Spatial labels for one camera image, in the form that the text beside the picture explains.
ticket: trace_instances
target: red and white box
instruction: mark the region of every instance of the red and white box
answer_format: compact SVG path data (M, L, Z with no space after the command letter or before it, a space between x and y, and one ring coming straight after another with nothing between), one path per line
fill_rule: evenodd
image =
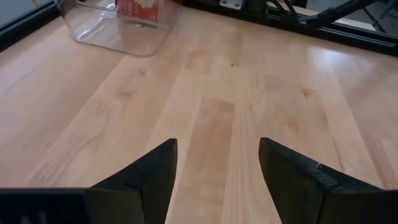
M118 14L158 22L163 0L116 0Z

